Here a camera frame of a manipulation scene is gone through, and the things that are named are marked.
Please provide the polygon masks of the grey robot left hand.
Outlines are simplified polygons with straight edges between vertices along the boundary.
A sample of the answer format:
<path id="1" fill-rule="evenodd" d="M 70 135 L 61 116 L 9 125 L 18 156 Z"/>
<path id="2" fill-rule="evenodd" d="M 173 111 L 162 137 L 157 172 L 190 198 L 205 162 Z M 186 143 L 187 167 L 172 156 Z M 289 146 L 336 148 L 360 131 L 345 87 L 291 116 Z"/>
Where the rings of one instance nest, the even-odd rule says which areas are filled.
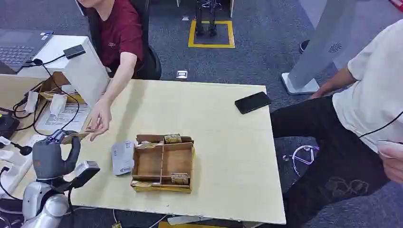
<path id="1" fill-rule="evenodd" d="M 54 131 L 44 140 L 33 145 L 32 160 L 37 179 L 48 180 L 71 173 L 76 167 L 81 142 L 75 131 L 62 129 Z M 62 159 L 61 142 L 66 136 L 71 138 L 71 150 L 66 160 Z"/>

